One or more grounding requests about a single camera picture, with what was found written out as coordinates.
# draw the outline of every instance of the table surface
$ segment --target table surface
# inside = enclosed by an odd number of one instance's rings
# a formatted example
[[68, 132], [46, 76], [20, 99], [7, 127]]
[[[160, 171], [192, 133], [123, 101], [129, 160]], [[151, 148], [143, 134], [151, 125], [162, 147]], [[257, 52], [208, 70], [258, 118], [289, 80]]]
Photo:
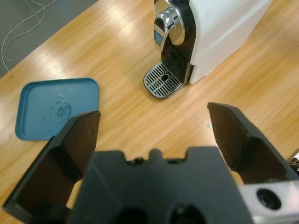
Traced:
[[[284, 158], [298, 150], [299, 1], [274, 1], [241, 49], [165, 100], [143, 86], [160, 61], [153, 18], [150, 0], [101, 0], [0, 80], [0, 204], [46, 143], [14, 133], [20, 92], [33, 81], [94, 78], [102, 114], [96, 150], [120, 149], [127, 159], [147, 158], [153, 148], [184, 157], [190, 146], [216, 145], [208, 102], [239, 107]], [[1, 211], [0, 223], [17, 221]]]

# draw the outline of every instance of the drip tray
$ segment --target drip tray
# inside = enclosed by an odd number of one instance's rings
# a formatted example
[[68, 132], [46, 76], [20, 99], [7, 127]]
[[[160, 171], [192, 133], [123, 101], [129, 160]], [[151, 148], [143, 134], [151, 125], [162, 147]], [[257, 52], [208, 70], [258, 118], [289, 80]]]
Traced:
[[143, 82], [145, 88], [157, 98], [168, 97], [183, 86], [183, 83], [163, 62], [159, 62], [149, 70]]

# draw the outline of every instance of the blue plastic lid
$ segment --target blue plastic lid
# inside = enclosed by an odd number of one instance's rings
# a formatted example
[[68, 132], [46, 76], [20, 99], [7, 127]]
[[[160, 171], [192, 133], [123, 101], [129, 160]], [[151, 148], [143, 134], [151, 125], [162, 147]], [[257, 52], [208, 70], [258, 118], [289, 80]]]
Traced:
[[98, 110], [99, 85], [91, 78], [29, 83], [21, 91], [15, 135], [49, 140], [70, 117]]

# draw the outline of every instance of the white coffee machine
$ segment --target white coffee machine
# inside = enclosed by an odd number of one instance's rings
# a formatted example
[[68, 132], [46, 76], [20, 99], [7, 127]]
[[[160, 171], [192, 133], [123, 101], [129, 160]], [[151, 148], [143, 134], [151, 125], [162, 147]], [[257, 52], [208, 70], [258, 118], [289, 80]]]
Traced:
[[238, 50], [271, 0], [154, 0], [154, 42], [161, 62], [144, 85], [166, 98], [208, 75]]

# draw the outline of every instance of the screw hole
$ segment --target screw hole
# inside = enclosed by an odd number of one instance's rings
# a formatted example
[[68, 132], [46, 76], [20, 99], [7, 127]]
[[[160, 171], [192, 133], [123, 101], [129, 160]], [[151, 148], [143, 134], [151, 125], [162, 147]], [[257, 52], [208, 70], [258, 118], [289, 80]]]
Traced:
[[116, 224], [147, 224], [145, 213], [140, 209], [125, 209], [116, 220]]
[[277, 195], [268, 189], [259, 189], [256, 193], [258, 200], [271, 210], [278, 210], [281, 207], [281, 202]]
[[167, 75], [167, 74], [162, 75], [161, 79], [162, 79], [163, 82], [165, 82], [169, 79], [169, 75]]
[[191, 205], [180, 205], [171, 214], [170, 224], [205, 224], [203, 215]]

